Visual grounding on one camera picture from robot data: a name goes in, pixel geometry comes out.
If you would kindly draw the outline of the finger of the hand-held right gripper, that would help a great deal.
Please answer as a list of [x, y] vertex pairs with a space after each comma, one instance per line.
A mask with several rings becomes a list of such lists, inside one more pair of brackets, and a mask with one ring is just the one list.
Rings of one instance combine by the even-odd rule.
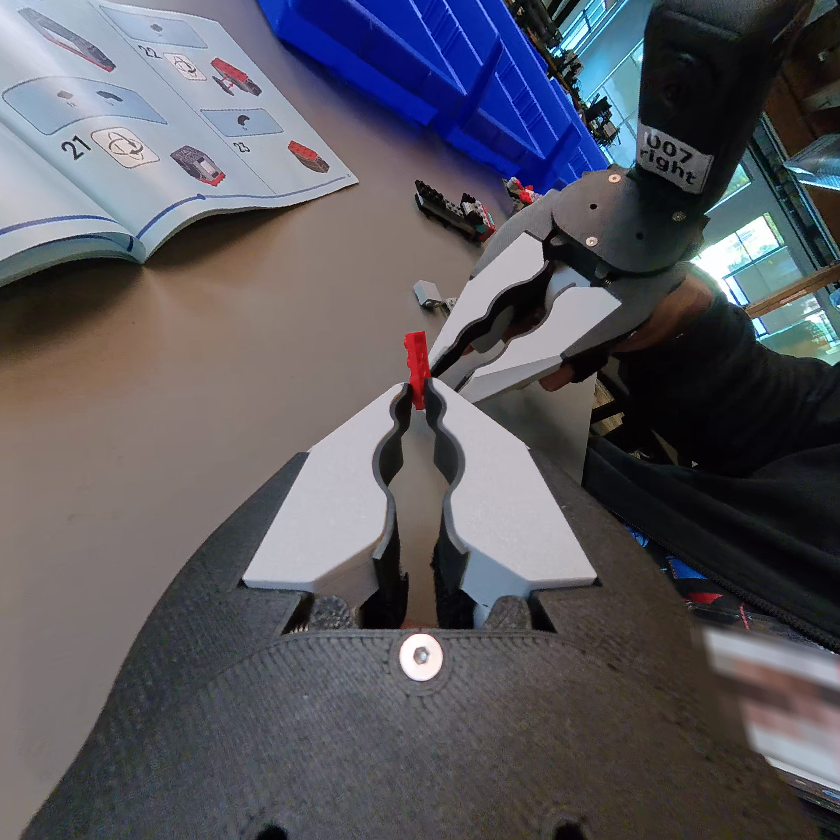
[[433, 376], [448, 371], [468, 347], [485, 353], [515, 321], [542, 306], [552, 276], [543, 242], [521, 234], [469, 280], [428, 352]]
[[588, 285], [572, 268], [561, 268], [546, 292], [547, 314], [529, 332], [512, 339], [493, 361], [476, 368], [458, 388], [471, 403], [517, 390], [557, 370], [563, 352], [620, 307], [602, 287]]

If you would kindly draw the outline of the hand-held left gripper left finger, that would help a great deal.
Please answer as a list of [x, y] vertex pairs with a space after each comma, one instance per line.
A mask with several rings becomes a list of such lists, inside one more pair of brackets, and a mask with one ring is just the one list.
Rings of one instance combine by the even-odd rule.
[[334, 595], [404, 618], [396, 502], [412, 390], [398, 383], [312, 446], [243, 576], [249, 588]]

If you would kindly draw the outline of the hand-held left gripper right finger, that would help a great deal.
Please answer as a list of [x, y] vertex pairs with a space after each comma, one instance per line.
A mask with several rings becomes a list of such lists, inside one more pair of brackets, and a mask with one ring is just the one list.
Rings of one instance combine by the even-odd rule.
[[439, 625], [484, 625], [501, 597], [593, 585], [529, 447], [440, 380], [425, 382], [425, 414], [448, 483], [433, 555]]

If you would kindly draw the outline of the toy brick truck model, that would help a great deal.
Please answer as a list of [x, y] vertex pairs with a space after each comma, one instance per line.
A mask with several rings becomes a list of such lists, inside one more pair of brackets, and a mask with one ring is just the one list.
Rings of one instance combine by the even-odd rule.
[[445, 228], [452, 228], [469, 242], [483, 244], [497, 231], [497, 226], [484, 204], [466, 192], [460, 202], [449, 201], [432, 186], [415, 180], [415, 203], [427, 218], [436, 219]]

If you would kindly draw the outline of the red toy brick plate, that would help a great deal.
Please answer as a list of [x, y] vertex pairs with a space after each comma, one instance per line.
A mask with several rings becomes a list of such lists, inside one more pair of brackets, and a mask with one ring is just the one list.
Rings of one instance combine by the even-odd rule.
[[404, 337], [406, 364], [409, 370], [408, 383], [412, 391], [413, 407], [425, 410], [425, 383], [430, 378], [425, 331], [408, 332]]

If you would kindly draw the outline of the blue plastic parts bin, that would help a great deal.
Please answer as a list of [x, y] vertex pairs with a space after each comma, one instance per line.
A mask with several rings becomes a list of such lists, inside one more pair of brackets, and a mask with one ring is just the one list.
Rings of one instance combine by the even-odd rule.
[[538, 193], [607, 160], [502, 1], [260, 1], [298, 48], [471, 159]]

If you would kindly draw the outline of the brick instruction booklet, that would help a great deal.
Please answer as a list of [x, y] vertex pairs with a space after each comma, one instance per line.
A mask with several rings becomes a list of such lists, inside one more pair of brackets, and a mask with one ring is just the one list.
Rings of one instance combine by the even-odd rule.
[[218, 22], [1, 3], [1, 283], [358, 182]]

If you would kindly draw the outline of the person's right forearm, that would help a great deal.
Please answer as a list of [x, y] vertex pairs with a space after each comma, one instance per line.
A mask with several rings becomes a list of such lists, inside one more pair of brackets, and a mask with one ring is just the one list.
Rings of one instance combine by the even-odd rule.
[[838, 452], [838, 366], [777, 353], [721, 290], [677, 338], [618, 362], [631, 414], [705, 471]]

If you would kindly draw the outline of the grey desk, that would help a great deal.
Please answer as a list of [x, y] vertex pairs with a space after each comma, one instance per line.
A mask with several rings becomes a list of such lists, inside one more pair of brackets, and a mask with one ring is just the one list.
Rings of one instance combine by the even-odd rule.
[[359, 184], [213, 216], [144, 266], [57, 266], [2, 289], [2, 838], [86, 740], [147, 616], [288, 459], [399, 382], [432, 339], [427, 278], [459, 295], [478, 250], [414, 203], [501, 176], [274, 36], [257, 2], [132, 2], [218, 21]]

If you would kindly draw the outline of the person's right hand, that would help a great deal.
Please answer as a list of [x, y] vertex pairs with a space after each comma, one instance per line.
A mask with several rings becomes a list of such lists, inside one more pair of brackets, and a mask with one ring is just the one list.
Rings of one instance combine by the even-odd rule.
[[682, 283], [657, 305], [641, 327], [609, 347], [609, 355], [622, 359], [677, 338], [709, 309], [719, 290], [717, 282], [705, 270], [690, 264]]

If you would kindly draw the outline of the red white brick model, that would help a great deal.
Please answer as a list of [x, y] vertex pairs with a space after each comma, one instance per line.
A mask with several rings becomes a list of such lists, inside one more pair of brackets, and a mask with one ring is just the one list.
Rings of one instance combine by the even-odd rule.
[[502, 182], [511, 201], [511, 216], [543, 198], [542, 194], [534, 191], [532, 185], [522, 184], [516, 176], [503, 179]]

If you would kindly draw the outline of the large glass window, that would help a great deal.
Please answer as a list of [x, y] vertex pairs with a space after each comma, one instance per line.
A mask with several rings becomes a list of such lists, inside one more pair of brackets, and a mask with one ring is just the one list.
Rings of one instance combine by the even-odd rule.
[[837, 364], [837, 283], [829, 280], [805, 293], [799, 288], [832, 258], [814, 255], [752, 152], [742, 158], [709, 219], [694, 263], [742, 309], [772, 296], [783, 301], [751, 316], [759, 341], [781, 354]]

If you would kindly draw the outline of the person's printed dark shirt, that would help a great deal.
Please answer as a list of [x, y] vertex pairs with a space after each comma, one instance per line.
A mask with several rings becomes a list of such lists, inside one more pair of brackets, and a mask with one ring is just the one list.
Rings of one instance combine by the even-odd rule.
[[625, 528], [656, 563], [688, 611], [698, 621], [777, 637], [793, 637], [793, 631], [771, 614], [689, 567], [644, 532], [638, 531], [628, 523], [625, 524]]

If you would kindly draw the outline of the person's black jacket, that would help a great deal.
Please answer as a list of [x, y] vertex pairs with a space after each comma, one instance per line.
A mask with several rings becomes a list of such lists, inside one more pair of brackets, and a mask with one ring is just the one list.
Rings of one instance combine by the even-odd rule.
[[838, 444], [735, 477], [645, 463], [597, 438], [584, 488], [691, 568], [838, 653]]

